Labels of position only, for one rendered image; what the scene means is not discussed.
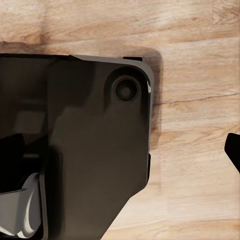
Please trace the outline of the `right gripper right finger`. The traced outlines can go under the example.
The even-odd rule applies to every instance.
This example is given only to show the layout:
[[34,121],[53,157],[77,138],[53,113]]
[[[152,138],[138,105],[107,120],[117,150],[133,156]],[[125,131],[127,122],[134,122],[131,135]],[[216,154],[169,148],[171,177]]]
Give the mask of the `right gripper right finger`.
[[240,172],[240,134],[229,133],[224,150]]

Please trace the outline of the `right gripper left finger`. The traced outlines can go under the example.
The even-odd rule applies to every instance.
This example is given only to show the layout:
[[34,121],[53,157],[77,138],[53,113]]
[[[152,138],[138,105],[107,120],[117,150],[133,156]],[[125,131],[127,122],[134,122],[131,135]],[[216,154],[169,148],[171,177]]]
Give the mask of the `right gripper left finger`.
[[0,139],[0,193],[26,152],[21,133]]

